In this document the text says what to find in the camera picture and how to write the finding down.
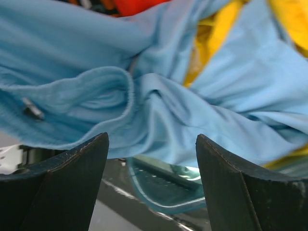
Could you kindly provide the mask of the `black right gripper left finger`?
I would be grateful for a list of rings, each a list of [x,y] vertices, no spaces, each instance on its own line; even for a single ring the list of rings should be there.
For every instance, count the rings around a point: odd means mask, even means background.
[[[3,231],[86,231],[109,148],[107,133],[0,177]]]

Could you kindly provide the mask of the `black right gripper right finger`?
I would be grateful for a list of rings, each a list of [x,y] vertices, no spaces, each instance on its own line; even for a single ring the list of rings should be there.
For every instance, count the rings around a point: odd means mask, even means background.
[[[253,164],[202,134],[196,154],[212,230],[307,230],[307,179]]]

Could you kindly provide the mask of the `light blue shorts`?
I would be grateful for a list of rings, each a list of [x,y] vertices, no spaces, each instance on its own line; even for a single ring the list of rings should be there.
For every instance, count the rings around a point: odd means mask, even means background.
[[[308,62],[265,0],[183,85],[197,24],[224,0],[174,0],[113,18],[55,0],[0,3],[0,129],[71,149],[99,133],[109,157],[195,167],[195,140],[264,165],[308,142]]]

